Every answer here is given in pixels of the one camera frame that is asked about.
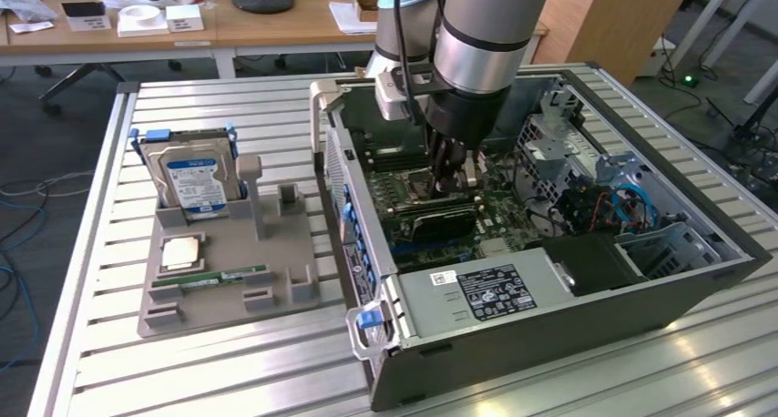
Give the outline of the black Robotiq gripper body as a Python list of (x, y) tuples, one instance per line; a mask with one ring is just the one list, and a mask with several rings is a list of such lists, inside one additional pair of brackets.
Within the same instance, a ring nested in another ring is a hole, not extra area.
[(426, 111), (431, 128), (465, 145), (479, 145), (493, 132), (509, 94), (507, 87), (482, 95), (463, 91), (433, 93)]

